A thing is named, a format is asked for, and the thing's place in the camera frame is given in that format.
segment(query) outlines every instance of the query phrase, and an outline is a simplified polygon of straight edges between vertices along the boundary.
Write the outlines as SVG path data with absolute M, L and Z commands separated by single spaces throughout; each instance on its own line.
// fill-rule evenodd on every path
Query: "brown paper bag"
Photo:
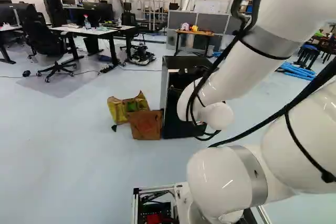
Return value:
M 127 113 L 132 135 L 138 140 L 160 140 L 162 111 L 138 111 Z

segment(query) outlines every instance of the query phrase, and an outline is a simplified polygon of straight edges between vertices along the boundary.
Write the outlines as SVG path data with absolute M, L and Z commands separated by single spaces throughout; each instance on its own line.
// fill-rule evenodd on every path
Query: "blue foam tube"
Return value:
M 305 68 L 299 68 L 299 67 L 296 67 L 296 66 L 294 66 L 293 64 L 288 63 L 288 62 L 284 62 L 283 64 L 285 64 L 286 66 L 290 66 L 290 67 L 292 67 L 292 68 L 296 68 L 296 69 L 299 69 L 299 70 L 301 70 L 301 71 L 310 73 L 310 74 L 312 74 L 312 75 L 315 75 L 315 74 L 316 74 L 315 71 L 308 70 L 308 69 L 305 69 Z
M 287 70 L 287 71 L 290 71 L 290 72 L 293 72 L 297 75 L 301 75 L 301 76 L 306 76 L 306 77 L 309 77 L 309 78 L 314 78 L 315 76 L 312 76 L 311 74 L 309 73 L 306 73 L 306 72 L 303 72 L 303 71 L 300 71 L 298 70 L 297 68 L 293 68 L 293 67 L 290 67 L 290 66 L 281 66 L 281 68 Z
M 311 77 L 301 76 L 299 74 L 294 74 L 294 73 L 284 72 L 284 74 L 287 75 L 287 76 L 294 76 L 294 77 L 297 77 L 297 78 L 300 78 L 300 79 L 305 79 L 305 80 L 308 80 L 308 81 L 312 81 L 314 79 L 314 78 L 311 78 Z

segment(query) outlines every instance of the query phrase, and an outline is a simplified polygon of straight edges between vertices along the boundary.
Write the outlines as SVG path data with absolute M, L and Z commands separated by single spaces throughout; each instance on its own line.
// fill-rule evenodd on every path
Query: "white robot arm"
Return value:
M 329 0 L 262 0 L 255 26 L 234 45 L 194 100 L 195 119 L 216 130 L 227 127 L 233 112 L 222 101 L 247 93 L 335 18 L 336 7 Z M 178 101 L 181 120 L 186 120 L 194 88 L 191 83 Z M 261 146 L 196 153 L 187 167 L 194 202 L 211 223 L 234 223 L 243 209 L 298 192 L 334 193 L 335 135 L 336 83 L 331 83 L 276 119 Z

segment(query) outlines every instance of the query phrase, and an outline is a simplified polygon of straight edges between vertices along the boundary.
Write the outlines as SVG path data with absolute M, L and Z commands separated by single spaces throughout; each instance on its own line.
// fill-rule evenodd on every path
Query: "red object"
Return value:
M 147 215 L 147 224 L 159 224 L 159 223 L 161 223 L 161 220 L 158 214 Z

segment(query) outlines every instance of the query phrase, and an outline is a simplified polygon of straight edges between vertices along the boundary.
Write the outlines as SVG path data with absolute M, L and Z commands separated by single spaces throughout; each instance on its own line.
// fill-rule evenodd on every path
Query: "bottle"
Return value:
M 88 20 L 88 15 L 84 15 L 85 19 L 84 19 L 84 25 L 86 29 L 91 29 L 91 24 Z

